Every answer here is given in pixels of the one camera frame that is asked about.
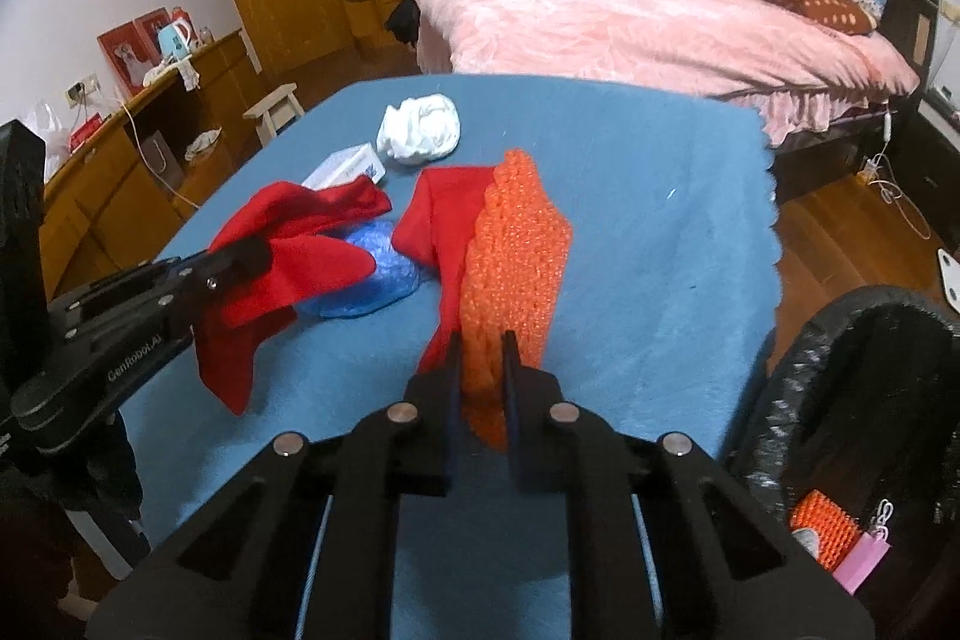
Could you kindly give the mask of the red sock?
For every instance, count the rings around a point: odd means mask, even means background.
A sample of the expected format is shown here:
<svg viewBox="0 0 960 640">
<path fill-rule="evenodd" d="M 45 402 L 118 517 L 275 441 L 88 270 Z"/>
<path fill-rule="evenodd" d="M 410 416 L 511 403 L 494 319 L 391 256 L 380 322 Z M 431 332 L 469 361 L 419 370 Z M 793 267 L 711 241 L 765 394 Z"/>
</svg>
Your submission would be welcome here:
<svg viewBox="0 0 960 640">
<path fill-rule="evenodd" d="M 334 232 L 391 208 L 366 175 L 322 190 L 277 182 L 257 191 L 221 228 L 210 244 L 213 252 L 251 237 L 270 250 L 262 275 L 229 287 L 194 326 L 200 380 L 226 409 L 244 414 L 257 347 L 296 320 L 296 304 L 343 291 L 374 273 L 373 255 Z"/>
<path fill-rule="evenodd" d="M 491 184 L 491 167 L 428 167 L 418 175 L 412 201 L 392 234 L 392 247 L 434 271 L 441 286 L 439 325 L 421 356 L 420 374 L 443 364 L 449 341 L 459 331 L 467 247 Z"/>
</svg>

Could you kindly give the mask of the white medicine box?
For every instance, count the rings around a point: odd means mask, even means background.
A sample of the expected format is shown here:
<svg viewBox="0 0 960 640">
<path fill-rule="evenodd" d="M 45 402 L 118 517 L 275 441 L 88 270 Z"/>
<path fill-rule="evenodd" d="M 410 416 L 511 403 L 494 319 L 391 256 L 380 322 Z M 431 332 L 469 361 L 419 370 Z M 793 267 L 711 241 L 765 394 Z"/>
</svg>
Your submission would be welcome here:
<svg viewBox="0 0 960 640">
<path fill-rule="evenodd" d="M 332 152 L 302 181 L 302 186 L 325 190 L 349 184 L 361 175 L 368 177 L 373 184 L 379 184 L 386 177 L 386 167 L 371 143 Z"/>
</svg>

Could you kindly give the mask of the pink face mask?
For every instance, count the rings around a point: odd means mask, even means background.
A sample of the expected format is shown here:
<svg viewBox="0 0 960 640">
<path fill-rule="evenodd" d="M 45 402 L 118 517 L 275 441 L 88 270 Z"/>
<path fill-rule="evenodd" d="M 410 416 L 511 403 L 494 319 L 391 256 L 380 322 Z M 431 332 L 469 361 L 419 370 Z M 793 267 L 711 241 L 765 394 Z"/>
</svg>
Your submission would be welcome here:
<svg viewBox="0 0 960 640">
<path fill-rule="evenodd" d="M 894 513 L 895 505 L 888 498 L 882 498 L 867 530 L 857 538 L 848 554 L 833 570 L 835 580 L 848 593 L 854 594 L 859 590 L 890 551 L 889 521 Z"/>
</svg>

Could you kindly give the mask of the orange bubble wrap sheet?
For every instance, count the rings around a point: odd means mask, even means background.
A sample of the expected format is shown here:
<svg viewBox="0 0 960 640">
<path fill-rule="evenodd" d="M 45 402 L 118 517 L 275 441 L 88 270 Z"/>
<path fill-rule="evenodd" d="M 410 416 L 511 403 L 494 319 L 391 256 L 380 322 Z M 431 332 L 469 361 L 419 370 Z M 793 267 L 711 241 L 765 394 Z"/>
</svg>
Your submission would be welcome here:
<svg viewBox="0 0 960 640">
<path fill-rule="evenodd" d="M 462 413 L 498 452 L 508 445 L 501 336 L 514 333 L 524 364 L 539 367 L 571 242 L 573 227 L 548 198 L 534 159 L 506 152 L 483 191 L 459 301 Z"/>
</svg>

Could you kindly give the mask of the black trash bin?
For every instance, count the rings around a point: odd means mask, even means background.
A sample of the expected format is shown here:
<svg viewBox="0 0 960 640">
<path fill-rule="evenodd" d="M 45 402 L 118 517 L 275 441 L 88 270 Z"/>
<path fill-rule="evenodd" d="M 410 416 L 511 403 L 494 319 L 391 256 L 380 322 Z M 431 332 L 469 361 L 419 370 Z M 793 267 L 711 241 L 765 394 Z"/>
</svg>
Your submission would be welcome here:
<svg viewBox="0 0 960 640">
<path fill-rule="evenodd" d="M 857 598 L 882 638 L 958 633 L 958 320 L 918 292 L 867 286 L 812 317 L 757 401 L 727 470 L 778 520 L 822 492 L 890 551 Z"/>
</svg>

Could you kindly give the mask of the wooden sideboard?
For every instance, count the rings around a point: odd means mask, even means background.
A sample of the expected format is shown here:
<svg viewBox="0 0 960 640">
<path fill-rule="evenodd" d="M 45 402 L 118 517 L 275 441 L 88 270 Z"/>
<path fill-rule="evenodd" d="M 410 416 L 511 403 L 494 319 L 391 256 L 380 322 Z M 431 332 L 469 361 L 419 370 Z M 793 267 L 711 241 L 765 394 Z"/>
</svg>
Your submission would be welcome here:
<svg viewBox="0 0 960 640">
<path fill-rule="evenodd" d="M 244 112 L 265 92 L 238 31 L 117 109 L 46 185 L 39 232 L 46 296 L 151 260 L 260 149 Z"/>
</svg>

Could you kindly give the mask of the blue plastic glove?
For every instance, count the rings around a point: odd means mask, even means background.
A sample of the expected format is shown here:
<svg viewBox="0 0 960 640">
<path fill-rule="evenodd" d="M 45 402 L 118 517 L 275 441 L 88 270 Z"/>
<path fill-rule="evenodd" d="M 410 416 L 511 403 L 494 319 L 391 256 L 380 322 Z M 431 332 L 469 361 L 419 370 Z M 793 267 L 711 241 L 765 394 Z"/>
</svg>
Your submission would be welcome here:
<svg viewBox="0 0 960 640">
<path fill-rule="evenodd" d="M 387 218 L 335 229 L 334 239 L 370 253 L 374 271 L 345 289 L 296 304 L 296 313 L 318 320 L 358 319 L 411 296 L 420 287 L 423 271 L 418 263 L 395 250 L 394 229 L 394 221 Z"/>
</svg>

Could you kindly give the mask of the blue table cloth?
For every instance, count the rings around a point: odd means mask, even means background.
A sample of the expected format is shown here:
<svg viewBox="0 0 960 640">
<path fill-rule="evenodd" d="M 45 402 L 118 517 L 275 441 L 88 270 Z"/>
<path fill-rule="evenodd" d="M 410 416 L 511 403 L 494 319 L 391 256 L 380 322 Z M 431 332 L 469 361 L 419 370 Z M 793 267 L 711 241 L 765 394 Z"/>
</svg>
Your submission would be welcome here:
<svg viewBox="0 0 960 640">
<path fill-rule="evenodd" d="M 458 166 L 532 156 L 573 229 L 544 365 L 617 431 L 682 431 L 726 448 L 781 299 L 771 152 L 757 114 L 560 78 L 410 76 L 343 89 L 257 152 L 171 242 L 190 255 L 257 191 L 301 182 L 369 142 L 384 112 L 441 94 L 459 112 Z M 299 320 L 257 351 L 249 408 L 229 413 L 182 354 L 122 411 L 151 541 L 168 537 L 275 435 L 350 431 L 392 403 L 438 325 L 439 287 L 353 320 Z M 462 438 L 448 497 L 405 500 L 398 638 L 563 638 L 565 504 L 517 491 L 506 458 Z"/>
</svg>

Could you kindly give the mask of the light blue kettle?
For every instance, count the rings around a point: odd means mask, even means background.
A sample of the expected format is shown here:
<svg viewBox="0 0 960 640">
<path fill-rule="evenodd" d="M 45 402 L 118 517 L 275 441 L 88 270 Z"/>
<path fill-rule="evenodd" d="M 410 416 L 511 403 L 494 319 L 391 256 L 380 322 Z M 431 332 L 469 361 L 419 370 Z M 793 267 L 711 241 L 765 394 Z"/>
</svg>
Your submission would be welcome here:
<svg viewBox="0 0 960 640">
<path fill-rule="evenodd" d="M 190 57 L 192 53 L 194 30 L 189 21 L 184 18 L 172 19 L 169 25 L 158 31 L 158 46 L 164 60 L 180 62 Z"/>
</svg>

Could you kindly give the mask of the black cloth on bed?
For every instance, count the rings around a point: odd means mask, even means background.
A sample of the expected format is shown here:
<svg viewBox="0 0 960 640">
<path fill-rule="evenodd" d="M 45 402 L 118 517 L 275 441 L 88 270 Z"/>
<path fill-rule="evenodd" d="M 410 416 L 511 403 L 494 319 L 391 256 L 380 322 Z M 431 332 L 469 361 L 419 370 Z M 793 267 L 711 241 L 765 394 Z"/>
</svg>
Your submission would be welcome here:
<svg viewBox="0 0 960 640">
<path fill-rule="evenodd" d="M 415 49 L 420 34 L 420 7 L 415 0 L 400 0 L 387 16 L 384 29 L 402 46 Z"/>
</svg>

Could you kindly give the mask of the white bathroom scale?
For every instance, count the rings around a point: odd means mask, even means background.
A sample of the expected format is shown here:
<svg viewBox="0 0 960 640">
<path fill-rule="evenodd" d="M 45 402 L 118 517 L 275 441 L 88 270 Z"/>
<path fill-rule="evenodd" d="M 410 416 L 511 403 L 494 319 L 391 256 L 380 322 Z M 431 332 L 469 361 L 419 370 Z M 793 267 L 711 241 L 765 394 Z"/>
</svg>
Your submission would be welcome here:
<svg viewBox="0 0 960 640">
<path fill-rule="evenodd" d="M 947 305 L 960 315 L 960 262 L 954 259 L 945 248 L 937 250 L 937 264 L 940 271 L 940 284 Z"/>
</svg>

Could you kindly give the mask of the black nightstand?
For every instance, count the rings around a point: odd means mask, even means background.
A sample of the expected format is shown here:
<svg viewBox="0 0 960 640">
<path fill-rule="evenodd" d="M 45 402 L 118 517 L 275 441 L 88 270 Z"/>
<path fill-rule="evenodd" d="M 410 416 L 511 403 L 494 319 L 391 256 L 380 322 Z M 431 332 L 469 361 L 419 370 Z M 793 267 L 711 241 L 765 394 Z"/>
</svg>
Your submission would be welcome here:
<svg viewBox="0 0 960 640">
<path fill-rule="evenodd" d="M 895 97 L 893 175 L 949 252 L 958 252 L 958 130 L 926 96 Z"/>
</svg>

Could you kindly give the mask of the pink bed blanket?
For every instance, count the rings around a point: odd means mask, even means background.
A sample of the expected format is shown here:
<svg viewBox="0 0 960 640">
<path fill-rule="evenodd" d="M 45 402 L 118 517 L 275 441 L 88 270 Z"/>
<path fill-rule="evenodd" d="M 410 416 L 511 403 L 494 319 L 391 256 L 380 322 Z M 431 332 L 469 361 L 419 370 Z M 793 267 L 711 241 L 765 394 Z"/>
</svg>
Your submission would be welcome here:
<svg viewBox="0 0 960 640">
<path fill-rule="evenodd" d="M 750 47 L 727 29 L 745 19 L 743 0 L 415 0 L 416 42 L 425 71 L 548 74 L 612 81 L 721 101 L 719 64 Z M 721 103 L 755 110 L 773 145 L 794 133 L 823 133 L 851 110 L 827 94 L 739 97 Z"/>
</svg>

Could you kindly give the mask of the brown dotted cushion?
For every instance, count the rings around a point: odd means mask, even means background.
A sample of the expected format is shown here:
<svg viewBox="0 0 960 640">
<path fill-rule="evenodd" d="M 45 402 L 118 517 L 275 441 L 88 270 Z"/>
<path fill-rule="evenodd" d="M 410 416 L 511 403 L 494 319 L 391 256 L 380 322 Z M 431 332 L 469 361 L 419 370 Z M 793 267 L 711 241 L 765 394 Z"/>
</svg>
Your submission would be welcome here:
<svg viewBox="0 0 960 640">
<path fill-rule="evenodd" d="M 871 34 L 877 21 L 854 0 L 761 0 L 848 35 Z"/>
</svg>

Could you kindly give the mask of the red picture frame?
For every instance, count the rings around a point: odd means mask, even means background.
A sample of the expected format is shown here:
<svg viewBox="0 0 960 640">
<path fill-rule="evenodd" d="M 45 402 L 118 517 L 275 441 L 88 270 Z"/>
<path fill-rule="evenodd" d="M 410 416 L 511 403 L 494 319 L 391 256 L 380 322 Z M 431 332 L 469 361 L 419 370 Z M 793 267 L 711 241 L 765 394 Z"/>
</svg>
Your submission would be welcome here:
<svg viewBox="0 0 960 640">
<path fill-rule="evenodd" d="M 167 9 L 156 8 L 98 35 L 99 49 L 125 97 L 137 96 L 146 74 L 160 64 L 160 30 L 169 23 Z"/>
</svg>

